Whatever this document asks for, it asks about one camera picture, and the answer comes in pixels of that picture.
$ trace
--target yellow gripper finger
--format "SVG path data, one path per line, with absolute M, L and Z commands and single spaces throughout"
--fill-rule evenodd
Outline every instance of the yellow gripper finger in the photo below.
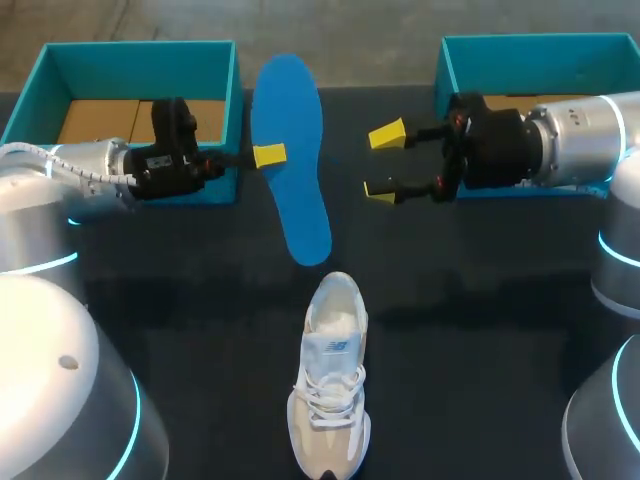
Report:
M 284 143 L 267 145 L 265 147 L 253 146 L 253 158 L 257 168 L 279 165 L 287 161 L 287 150 Z
M 407 132 L 402 118 L 369 133 L 369 143 L 373 150 L 382 148 L 404 148 Z
M 381 202 L 396 203 L 396 194 L 393 192 L 385 192 L 385 193 L 369 193 L 369 186 L 367 182 L 364 182 L 364 193 L 367 198 L 371 198 L 373 200 L 380 200 Z

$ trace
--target cardboard box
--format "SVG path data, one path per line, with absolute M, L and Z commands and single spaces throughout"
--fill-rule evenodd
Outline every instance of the cardboard box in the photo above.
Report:
M 46 44 L 0 143 L 20 141 L 51 148 L 59 139 L 93 141 L 112 136 L 110 132 L 125 135 L 126 130 L 133 132 L 136 121 L 132 105 L 137 112 L 140 100 L 167 97 L 213 101 L 216 119 L 202 121 L 203 132 L 209 129 L 209 134 L 199 136 L 200 146 L 239 151 L 244 93 L 236 46 L 230 41 Z M 200 115 L 207 117 L 211 105 Z M 237 176 L 236 169 L 227 169 L 200 192 L 151 203 L 232 203 Z
M 491 110 L 517 108 L 520 115 L 527 116 L 536 105 L 576 100 L 584 97 L 585 95 L 484 95 L 484 101 Z
M 136 100 L 73 100 L 57 143 L 83 143 L 131 138 L 138 113 Z
M 151 122 L 151 101 L 140 102 L 138 114 L 130 135 L 131 143 L 153 143 L 153 124 Z M 199 143 L 220 142 L 224 131 L 225 102 L 218 100 L 187 100 L 189 111 L 196 117 L 198 129 L 196 139 Z
M 640 52 L 625 33 L 444 37 L 435 79 L 435 110 L 444 118 L 451 95 L 478 92 L 491 108 L 640 90 Z M 459 198 L 579 195 L 571 188 L 465 190 Z

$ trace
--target shoe tongue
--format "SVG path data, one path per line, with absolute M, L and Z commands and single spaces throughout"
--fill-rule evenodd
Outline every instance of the shoe tongue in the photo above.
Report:
M 360 332 L 351 335 L 306 333 L 302 337 L 302 364 L 314 382 L 330 373 L 355 375 L 360 359 Z

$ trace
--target teal box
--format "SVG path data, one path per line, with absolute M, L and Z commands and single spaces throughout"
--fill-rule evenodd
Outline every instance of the teal box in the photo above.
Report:
M 458 92 L 483 95 L 605 95 L 640 90 L 640 52 L 626 33 L 444 37 L 435 79 L 435 110 L 447 113 Z M 465 190 L 465 197 L 576 195 L 593 189 Z
M 152 100 L 184 97 L 224 100 L 219 143 L 200 143 L 238 153 L 243 92 L 236 45 L 221 42 L 49 43 L 38 57 L 0 144 L 54 145 L 72 100 Z M 143 144 L 132 144 L 132 147 Z M 228 204 L 235 201 L 237 169 L 197 193 L 154 204 Z

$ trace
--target shoe insole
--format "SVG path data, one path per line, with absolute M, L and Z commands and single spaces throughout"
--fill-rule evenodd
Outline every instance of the shoe insole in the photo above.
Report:
M 260 169 L 278 213 L 287 248 L 300 265 L 331 253 L 331 229 L 318 183 L 322 106 L 311 72 L 295 55 L 278 55 L 256 82 L 251 107 L 254 146 L 284 144 L 286 162 Z

